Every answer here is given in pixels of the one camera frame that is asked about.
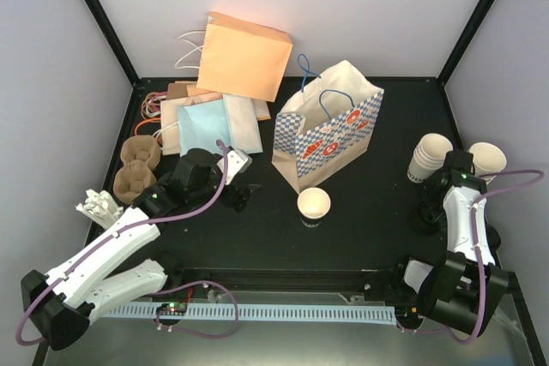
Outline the single white paper cup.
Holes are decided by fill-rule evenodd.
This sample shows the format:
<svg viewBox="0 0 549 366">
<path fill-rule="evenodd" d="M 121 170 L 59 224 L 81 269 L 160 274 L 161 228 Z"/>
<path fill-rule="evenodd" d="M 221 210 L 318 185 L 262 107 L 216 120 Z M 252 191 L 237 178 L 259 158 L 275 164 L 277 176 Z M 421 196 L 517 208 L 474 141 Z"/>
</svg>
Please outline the single white paper cup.
<svg viewBox="0 0 549 366">
<path fill-rule="evenodd" d="M 301 222 L 308 228 L 321 224 L 331 208 L 331 200 L 326 191 L 319 188 L 303 190 L 297 199 Z"/>
</svg>

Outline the blue checkered paper bag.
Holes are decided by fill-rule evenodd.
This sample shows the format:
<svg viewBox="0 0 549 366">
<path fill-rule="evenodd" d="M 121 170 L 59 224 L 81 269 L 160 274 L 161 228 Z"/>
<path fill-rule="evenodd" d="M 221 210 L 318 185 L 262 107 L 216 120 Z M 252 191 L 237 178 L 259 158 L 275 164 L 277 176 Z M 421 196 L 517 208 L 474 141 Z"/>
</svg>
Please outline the blue checkered paper bag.
<svg viewBox="0 0 549 366">
<path fill-rule="evenodd" d="M 367 151 L 384 89 L 347 60 L 320 74 L 304 54 L 298 65 L 304 77 L 276 115 L 272 164 L 301 193 Z"/>
</svg>

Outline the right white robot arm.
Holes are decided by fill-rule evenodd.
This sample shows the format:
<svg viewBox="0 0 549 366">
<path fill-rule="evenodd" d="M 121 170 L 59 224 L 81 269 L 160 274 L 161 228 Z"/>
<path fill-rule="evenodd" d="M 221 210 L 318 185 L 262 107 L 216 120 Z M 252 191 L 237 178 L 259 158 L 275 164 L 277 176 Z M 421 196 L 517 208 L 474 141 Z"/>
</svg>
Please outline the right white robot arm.
<svg viewBox="0 0 549 366">
<path fill-rule="evenodd" d="M 427 224 L 446 219 L 447 249 L 435 265 L 411 260 L 389 280 L 395 297 L 417 294 L 419 314 L 441 324 L 461 345 L 485 331 L 508 290 L 510 275 L 496 265 L 485 218 L 488 198 L 502 193 L 488 190 L 485 176 L 474 175 L 471 153 L 447 153 L 442 168 L 425 181 L 419 207 Z"/>
</svg>

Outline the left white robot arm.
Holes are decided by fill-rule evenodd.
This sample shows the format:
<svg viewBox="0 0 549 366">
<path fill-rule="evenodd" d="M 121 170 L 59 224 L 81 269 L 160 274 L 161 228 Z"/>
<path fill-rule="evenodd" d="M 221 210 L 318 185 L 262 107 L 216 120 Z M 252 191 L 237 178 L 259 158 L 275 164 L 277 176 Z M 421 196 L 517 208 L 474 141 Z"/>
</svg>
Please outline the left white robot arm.
<svg viewBox="0 0 549 366">
<path fill-rule="evenodd" d="M 194 218 L 217 201 L 243 210 L 254 186 L 233 179 L 252 163 L 241 149 L 217 141 L 218 153 L 191 148 L 175 168 L 146 188 L 113 225 L 79 253 L 47 273 L 33 270 L 21 280 L 24 314 L 15 340 L 45 342 L 54 351 L 75 343 L 100 317 L 138 297 L 179 294 L 184 276 L 175 261 L 146 259 L 124 272 L 116 269 L 160 237 L 167 223 Z"/>
</svg>

